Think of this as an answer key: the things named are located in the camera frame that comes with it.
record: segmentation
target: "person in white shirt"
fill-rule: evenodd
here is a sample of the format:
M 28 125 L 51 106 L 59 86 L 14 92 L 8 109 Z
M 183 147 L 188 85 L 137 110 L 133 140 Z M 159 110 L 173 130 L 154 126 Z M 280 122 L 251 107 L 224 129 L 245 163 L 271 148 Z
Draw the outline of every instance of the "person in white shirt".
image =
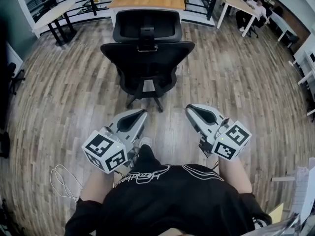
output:
M 260 17 L 263 16 L 267 23 L 269 20 L 266 16 L 266 9 L 262 6 L 262 0 L 247 0 L 246 3 L 255 11 L 256 18 L 253 23 L 257 23 L 260 20 Z M 251 20 L 252 16 L 244 11 L 239 10 L 236 12 L 236 22 L 240 31 L 244 31 L 245 27 Z

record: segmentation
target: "cube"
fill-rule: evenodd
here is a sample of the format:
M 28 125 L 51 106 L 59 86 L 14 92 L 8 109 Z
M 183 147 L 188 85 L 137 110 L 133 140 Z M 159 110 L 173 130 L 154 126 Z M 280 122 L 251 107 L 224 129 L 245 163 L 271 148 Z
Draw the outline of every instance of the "cube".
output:
M 217 137 L 211 153 L 231 161 L 242 152 L 251 137 L 248 129 L 236 121 Z
M 107 174 L 128 161 L 124 144 L 96 130 L 83 143 L 82 149 L 90 163 Z

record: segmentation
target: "white cable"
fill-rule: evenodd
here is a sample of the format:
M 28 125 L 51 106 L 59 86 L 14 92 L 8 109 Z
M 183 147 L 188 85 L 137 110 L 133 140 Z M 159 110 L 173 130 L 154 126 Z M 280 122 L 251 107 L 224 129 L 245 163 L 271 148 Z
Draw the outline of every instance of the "white cable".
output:
M 58 166 L 64 167 L 64 168 L 74 177 L 74 179 L 79 183 L 79 185 L 81 186 L 81 189 L 83 188 L 82 184 L 78 181 L 78 179 L 75 177 L 75 175 L 74 175 L 71 171 L 69 171 L 65 166 L 63 166 L 62 164 L 58 164 L 54 169 L 51 170 L 51 172 L 50 172 L 50 184 L 51 184 L 51 186 L 52 186 L 53 189 L 58 193 L 58 195 L 59 195 L 60 197 L 71 198 L 71 199 L 74 199 L 75 201 L 77 201 L 79 198 L 74 197 L 73 194 L 72 194 L 72 192 L 71 192 L 71 190 L 70 190 L 70 188 L 65 185 L 64 180 L 63 180 L 63 177 L 61 176 L 61 174 L 60 174 L 60 173 L 58 172 L 58 170 L 57 170 L 57 167 L 58 167 Z M 53 183 L 51 182 L 51 177 L 52 177 L 53 172 L 55 172 L 55 177 L 56 177 L 56 179 L 58 180 L 58 182 L 63 186 L 64 191 L 66 192 L 67 196 L 61 195 L 61 194 L 55 189 Z

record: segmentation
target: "person wearing black shirt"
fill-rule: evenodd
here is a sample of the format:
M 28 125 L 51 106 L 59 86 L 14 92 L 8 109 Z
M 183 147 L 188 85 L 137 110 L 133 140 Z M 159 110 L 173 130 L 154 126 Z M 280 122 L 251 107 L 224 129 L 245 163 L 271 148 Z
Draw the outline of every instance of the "person wearing black shirt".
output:
M 219 158 L 218 175 L 197 164 L 161 165 L 142 141 L 135 167 L 114 188 L 113 174 L 92 172 L 65 236 L 239 236 L 271 224 L 239 158 Z

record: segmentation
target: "shoe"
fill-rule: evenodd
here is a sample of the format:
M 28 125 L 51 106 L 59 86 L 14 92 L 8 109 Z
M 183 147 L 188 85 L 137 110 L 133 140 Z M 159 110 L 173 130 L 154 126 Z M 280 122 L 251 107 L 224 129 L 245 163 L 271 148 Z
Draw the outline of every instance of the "shoe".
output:
M 152 139 L 150 137 L 143 137 L 139 143 L 139 147 L 141 148 L 142 145 L 148 145 L 150 148 L 152 146 Z

